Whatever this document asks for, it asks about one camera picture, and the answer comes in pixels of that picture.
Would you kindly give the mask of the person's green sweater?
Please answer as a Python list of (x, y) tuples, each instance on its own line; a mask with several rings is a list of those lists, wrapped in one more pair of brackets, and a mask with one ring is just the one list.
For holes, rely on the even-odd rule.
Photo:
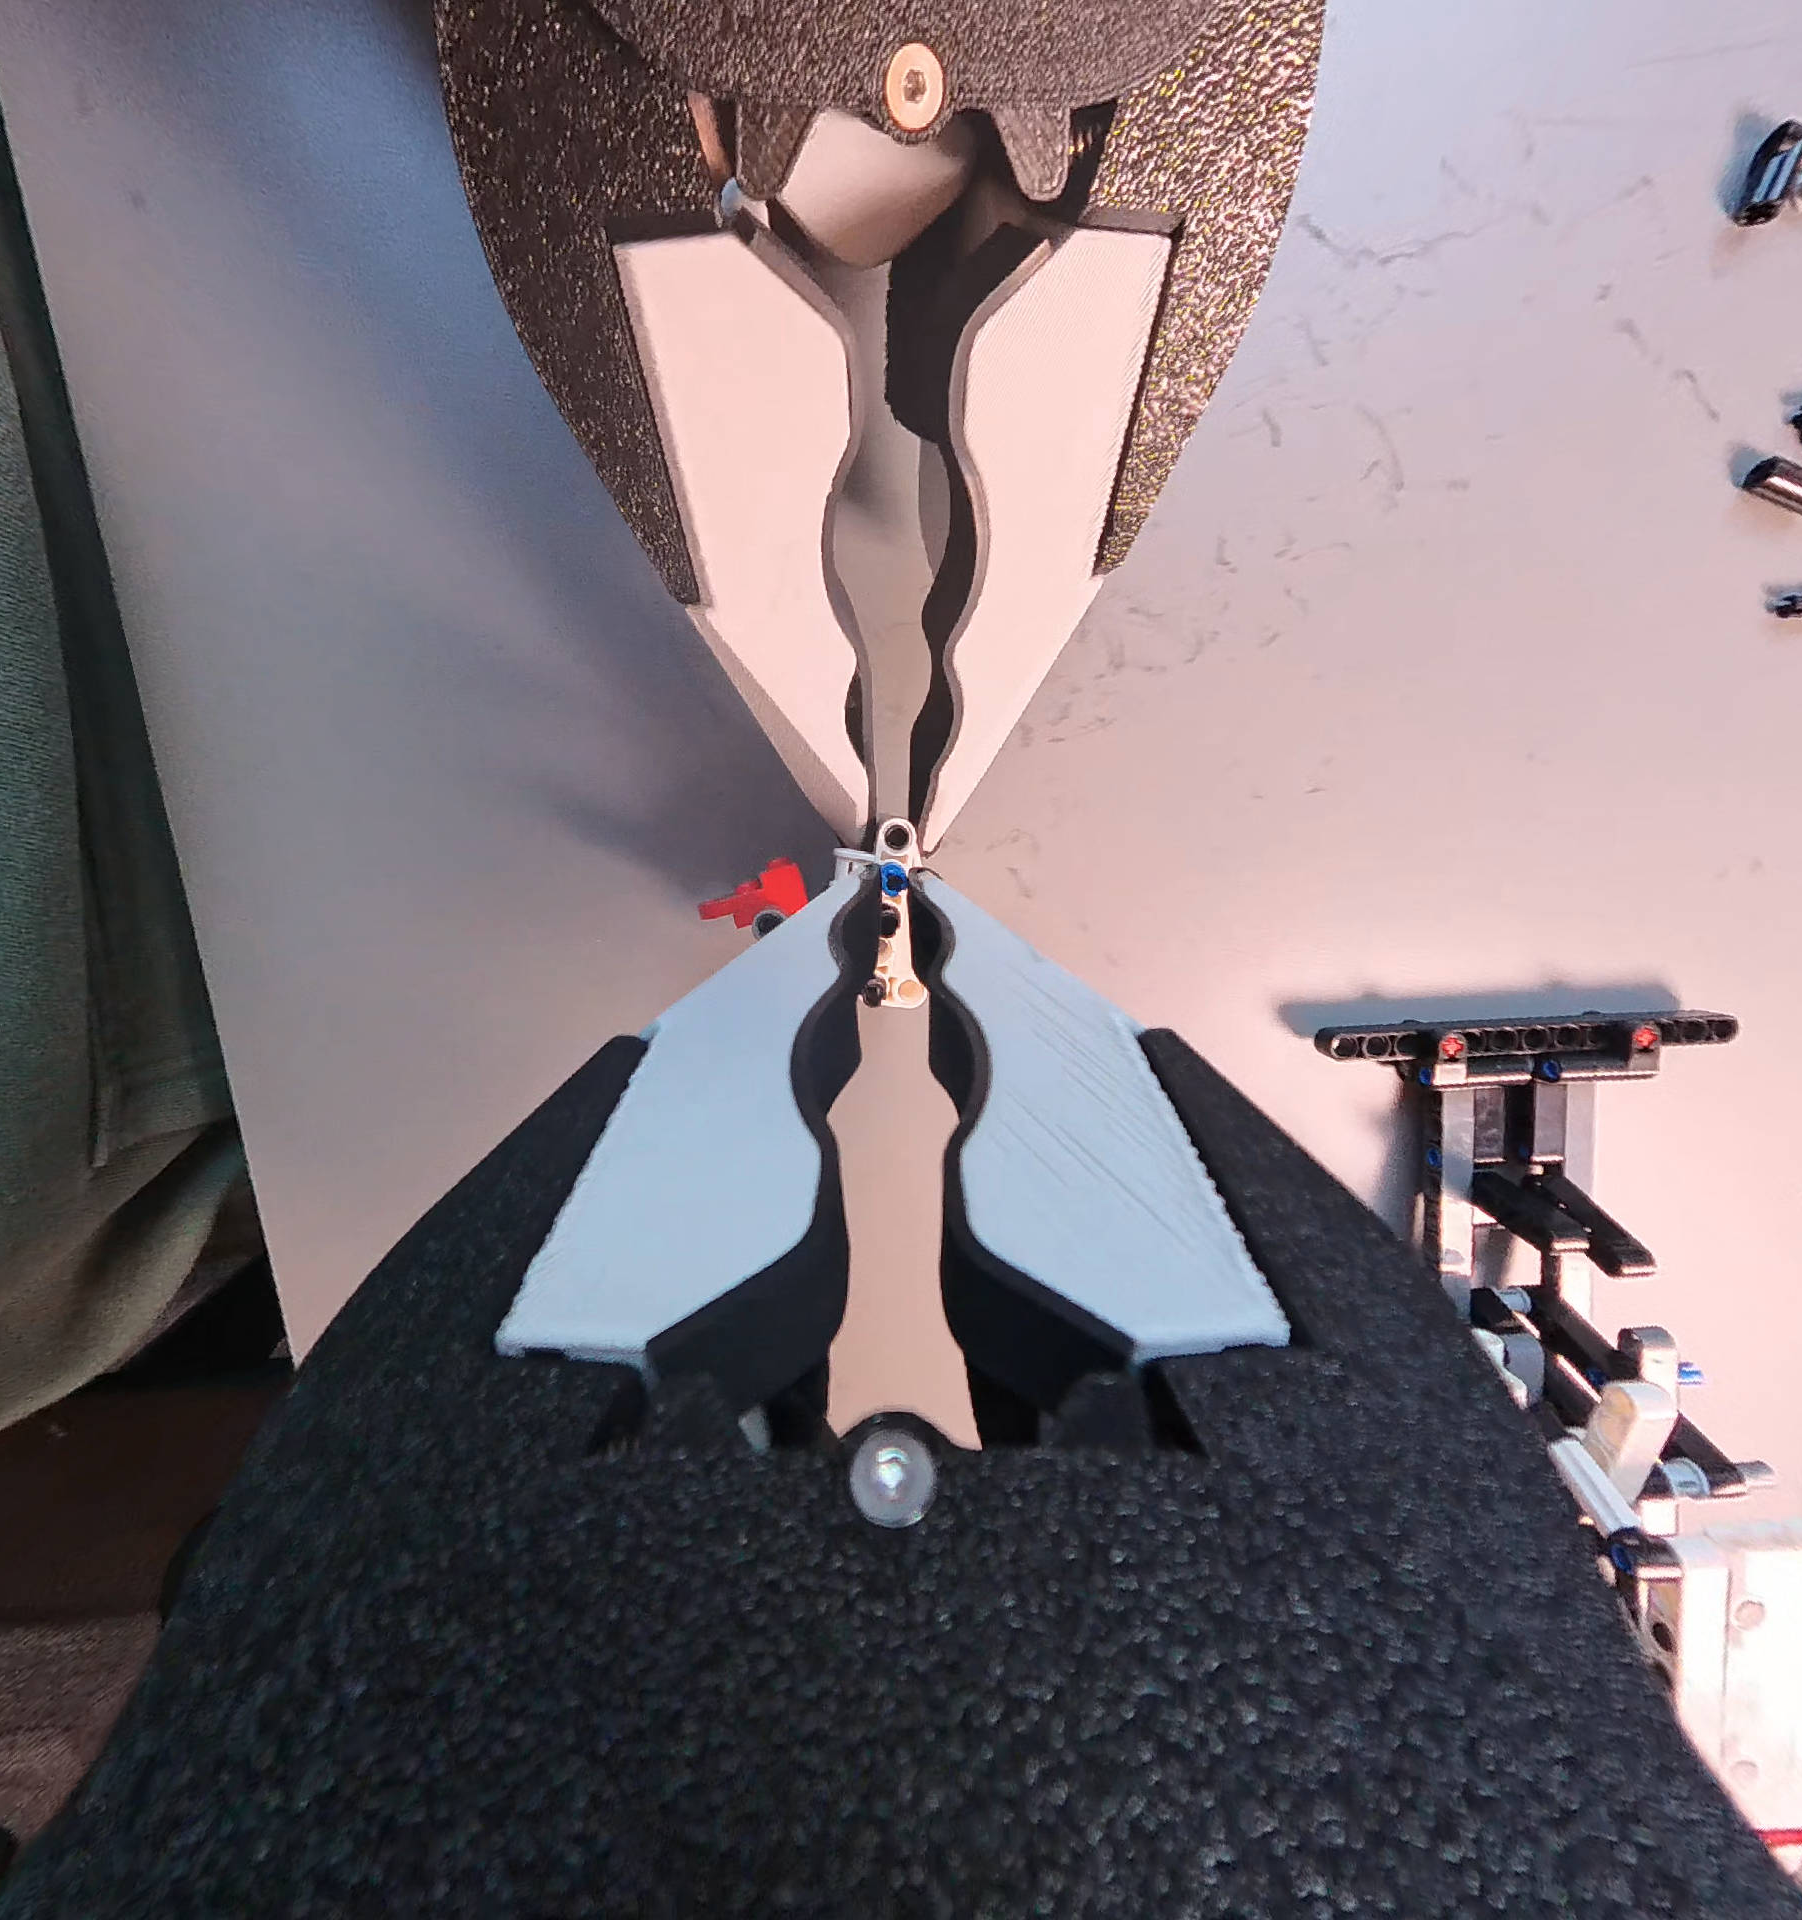
[(145, 1342), (240, 1179), (0, 117), (0, 1430)]

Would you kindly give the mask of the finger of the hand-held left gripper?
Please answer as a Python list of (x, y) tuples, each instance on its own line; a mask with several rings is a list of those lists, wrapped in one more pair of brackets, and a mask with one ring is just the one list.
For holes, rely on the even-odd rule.
[(871, 811), (848, 732), (860, 643), (831, 561), (860, 435), (844, 316), (804, 262), (738, 219), (614, 248), (693, 563), (690, 615), (841, 843)]
[(941, 216), (896, 260), (896, 419), (948, 490), (907, 812), (935, 848), (1080, 624), (1172, 242)]

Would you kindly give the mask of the partly built toy brick vehicle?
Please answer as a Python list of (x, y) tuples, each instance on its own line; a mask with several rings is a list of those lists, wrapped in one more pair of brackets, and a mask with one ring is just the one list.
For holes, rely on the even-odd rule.
[(1773, 1474), (1687, 1416), (1701, 1374), (1667, 1330), (1589, 1320), (1594, 1278), (1657, 1275), (1591, 1198), (1594, 1093), (1736, 1034), (1712, 1012), (1581, 1012), (1339, 1024), (1316, 1046), (1414, 1092), (1422, 1257), (1536, 1419), (1689, 1744), (1802, 1892), (1802, 1521), (1734, 1518)]

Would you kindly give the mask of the red white black brick subassembly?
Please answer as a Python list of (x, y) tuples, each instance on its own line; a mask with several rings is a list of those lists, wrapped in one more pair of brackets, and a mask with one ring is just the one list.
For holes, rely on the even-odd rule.
[[(855, 851), (836, 851), (836, 877), (873, 881), (867, 870), (859, 866), (852, 858), (844, 861), (844, 852)], [(926, 986), (915, 968), (910, 927), (912, 889), (904, 897), (899, 907), (888, 907), (876, 897), (874, 886), (874, 901), (874, 959), (860, 995), (869, 1007), (897, 1011), (925, 1007)], [(794, 861), (775, 858), (756, 877), (746, 877), (736, 889), (717, 901), (702, 901), (695, 911), (705, 923), (729, 920), (749, 930), (753, 936), (760, 940), (772, 927), (790, 920), (807, 905), (809, 891)]]

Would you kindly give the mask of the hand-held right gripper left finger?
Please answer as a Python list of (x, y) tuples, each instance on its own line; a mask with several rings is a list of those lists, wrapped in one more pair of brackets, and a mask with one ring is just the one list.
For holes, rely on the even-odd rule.
[(878, 887), (840, 880), (674, 1003), (498, 1329), (498, 1354), (705, 1376), (734, 1412), (840, 1333), (848, 1234), (826, 1110), (859, 1064)]

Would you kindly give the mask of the grey desk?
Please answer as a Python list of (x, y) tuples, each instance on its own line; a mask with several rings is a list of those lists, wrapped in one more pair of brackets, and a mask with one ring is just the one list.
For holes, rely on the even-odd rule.
[[(1596, 1102), (1607, 1287), (1802, 1516), (1802, 4), (1334, 4), (1293, 219), (944, 875), (1392, 1223), (1317, 1024), (1736, 1017)], [(0, 4), (24, 188), (292, 1345), (829, 846), (506, 322), (428, 4)]]

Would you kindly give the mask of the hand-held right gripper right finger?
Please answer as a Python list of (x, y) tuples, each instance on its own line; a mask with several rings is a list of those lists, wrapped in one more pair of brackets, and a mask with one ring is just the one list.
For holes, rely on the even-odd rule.
[(955, 1113), (941, 1300), (978, 1434), (1034, 1437), (1088, 1376), (1285, 1349), (1142, 1027), (941, 880), (916, 881), (912, 918)]

